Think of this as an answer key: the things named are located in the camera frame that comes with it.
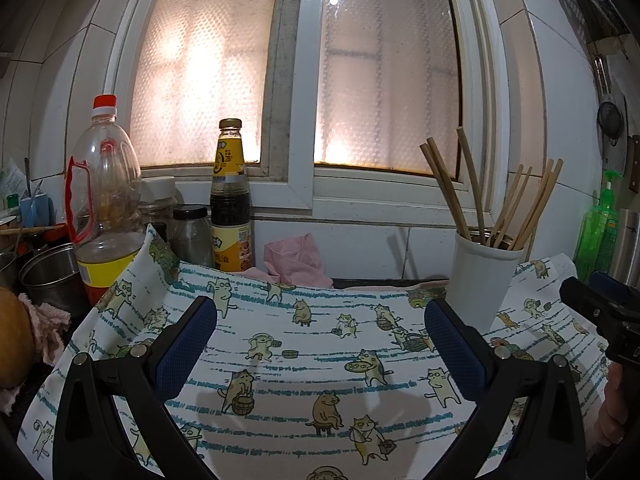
window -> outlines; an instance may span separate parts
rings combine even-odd
[[[218,121],[238,116],[259,214],[448,225],[418,146],[436,138],[471,218],[464,125],[491,211],[505,66],[492,0],[130,0],[106,89],[145,174],[178,176],[189,202],[207,201]]]
[[[315,162],[455,176],[457,51],[449,0],[324,0]]]

yellow bottle label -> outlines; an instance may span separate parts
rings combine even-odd
[[[213,261],[217,270],[239,272],[252,266],[250,224],[233,227],[213,226],[211,236]]]
[[[131,253],[124,258],[106,262],[103,264],[86,264],[78,260],[80,277],[85,284],[100,287],[110,287],[118,279],[118,276],[136,257],[138,251]]]
[[[242,139],[220,139],[216,150],[216,163],[213,176],[244,174],[244,155]]]

white cup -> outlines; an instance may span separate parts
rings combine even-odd
[[[479,243],[479,235],[471,238],[470,242],[456,232],[446,301],[464,324],[484,334],[502,306],[523,250],[485,247]],[[503,240],[500,246],[506,248],[507,244]]]

blue padding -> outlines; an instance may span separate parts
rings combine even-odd
[[[598,270],[589,276],[589,286],[613,303],[624,304],[628,300],[626,285]]]
[[[484,367],[437,301],[427,304],[424,323],[462,396],[480,402],[486,393]]]
[[[216,328],[218,311],[204,301],[156,367],[156,396],[162,402],[178,396]]]

screw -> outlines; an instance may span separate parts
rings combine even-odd
[[[497,346],[494,349],[494,354],[498,359],[508,359],[511,357],[511,351],[506,346]]]
[[[84,362],[86,361],[88,355],[86,354],[86,352],[80,352],[79,354],[76,354],[76,357],[74,357],[74,364],[75,365],[82,365],[84,364]]]
[[[146,345],[143,345],[142,343],[134,345],[133,348],[129,350],[129,354],[132,357],[142,357],[144,354],[146,354]]]
[[[566,359],[561,356],[560,354],[556,354],[554,355],[551,360],[554,362],[554,364],[560,368],[564,368],[566,366]]]

